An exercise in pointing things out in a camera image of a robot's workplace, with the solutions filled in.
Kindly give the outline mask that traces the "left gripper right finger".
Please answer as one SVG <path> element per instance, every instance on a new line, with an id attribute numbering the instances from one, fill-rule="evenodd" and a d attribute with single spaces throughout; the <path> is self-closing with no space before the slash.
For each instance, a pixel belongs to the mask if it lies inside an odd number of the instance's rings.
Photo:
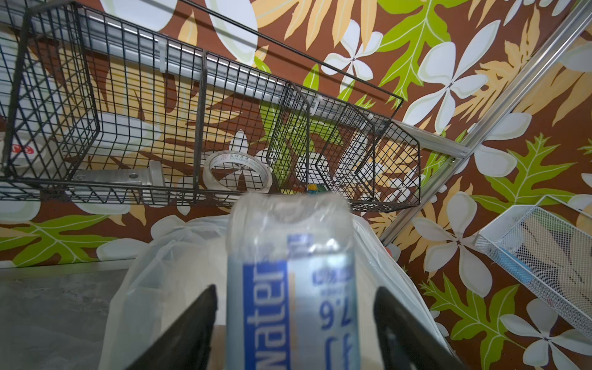
<path id="1" fill-rule="evenodd" d="M 373 315 L 385 369 L 464 369 L 387 288 L 376 291 Z"/>

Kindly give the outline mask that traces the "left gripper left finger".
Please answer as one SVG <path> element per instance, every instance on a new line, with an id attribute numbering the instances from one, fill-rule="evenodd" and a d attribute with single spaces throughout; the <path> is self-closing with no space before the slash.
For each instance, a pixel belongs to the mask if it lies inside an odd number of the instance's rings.
<path id="1" fill-rule="evenodd" d="M 217 313 L 217 289 L 209 285 L 129 369 L 205 369 Z"/>

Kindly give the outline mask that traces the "blue label water bottle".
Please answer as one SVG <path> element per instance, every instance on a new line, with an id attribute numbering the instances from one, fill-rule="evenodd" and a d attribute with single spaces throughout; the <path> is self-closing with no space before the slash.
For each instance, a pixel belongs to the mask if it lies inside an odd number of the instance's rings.
<path id="1" fill-rule="evenodd" d="M 226 367 L 360 368 L 353 242 L 338 194 L 242 196 L 227 233 Z"/>

